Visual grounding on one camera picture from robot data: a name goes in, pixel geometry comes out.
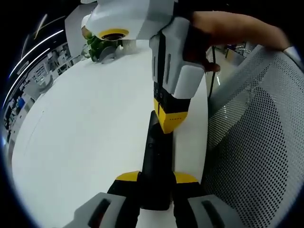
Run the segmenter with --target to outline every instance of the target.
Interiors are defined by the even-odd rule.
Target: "perforated mesh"
[[[304,181],[304,75],[257,47],[214,94],[203,175],[247,227],[272,227]]]

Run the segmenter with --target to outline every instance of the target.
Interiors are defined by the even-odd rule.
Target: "white table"
[[[124,172],[141,170],[153,110],[152,52],[64,72],[35,102],[19,131],[12,169],[17,192],[44,228],[62,227],[75,209],[107,192]],[[205,77],[175,131],[175,170],[201,179],[207,140]],[[141,210],[137,227],[176,227],[172,208]]]

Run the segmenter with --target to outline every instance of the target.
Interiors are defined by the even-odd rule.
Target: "black cable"
[[[212,55],[213,55],[213,63],[215,64],[215,46],[212,46]],[[211,94],[212,94],[214,78],[215,78],[215,71],[213,72],[213,75],[212,75],[212,80],[211,80],[211,86],[210,86],[208,100],[210,99]]]

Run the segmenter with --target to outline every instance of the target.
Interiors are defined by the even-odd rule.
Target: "white table surface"
[[[17,192],[41,227],[62,227],[75,209],[107,192],[124,172],[141,170],[153,110],[152,52],[64,72],[33,105],[12,157]],[[205,77],[175,131],[175,170],[201,179],[207,143]],[[141,210],[137,227],[176,227],[172,208]]]

